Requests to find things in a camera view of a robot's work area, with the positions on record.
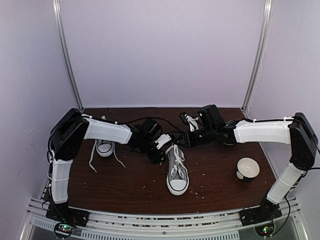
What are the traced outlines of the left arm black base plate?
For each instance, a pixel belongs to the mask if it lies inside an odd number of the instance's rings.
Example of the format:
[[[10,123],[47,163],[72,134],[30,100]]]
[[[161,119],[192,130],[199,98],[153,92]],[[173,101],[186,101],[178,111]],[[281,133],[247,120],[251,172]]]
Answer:
[[[45,217],[71,226],[86,227],[89,215],[86,210],[70,208],[67,205],[50,205]]]

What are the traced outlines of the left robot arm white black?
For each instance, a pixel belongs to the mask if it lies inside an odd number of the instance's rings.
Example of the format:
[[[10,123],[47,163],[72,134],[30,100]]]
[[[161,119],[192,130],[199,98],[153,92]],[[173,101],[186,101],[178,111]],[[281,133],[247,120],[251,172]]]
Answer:
[[[48,179],[51,183],[52,213],[61,222],[72,218],[68,203],[68,185],[73,160],[84,140],[101,140],[127,145],[132,151],[145,154],[152,163],[166,161],[164,143],[155,137],[161,125],[151,117],[143,118],[142,124],[132,121],[118,123],[95,118],[70,109],[53,127],[47,143],[49,162]]]

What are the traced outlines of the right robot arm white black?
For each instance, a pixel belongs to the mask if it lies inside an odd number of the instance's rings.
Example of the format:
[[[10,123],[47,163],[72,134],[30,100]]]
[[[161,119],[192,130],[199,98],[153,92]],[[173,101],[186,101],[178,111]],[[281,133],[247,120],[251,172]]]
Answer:
[[[245,143],[279,143],[291,146],[291,157],[280,177],[268,190],[256,210],[259,220],[268,220],[278,204],[296,183],[310,171],[319,153],[318,138],[306,116],[297,112],[292,117],[256,120],[243,118],[225,122],[216,105],[202,107],[197,112],[201,124],[186,112],[179,117],[190,129],[182,134],[185,148],[207,145],[218,141],[224,145]]]

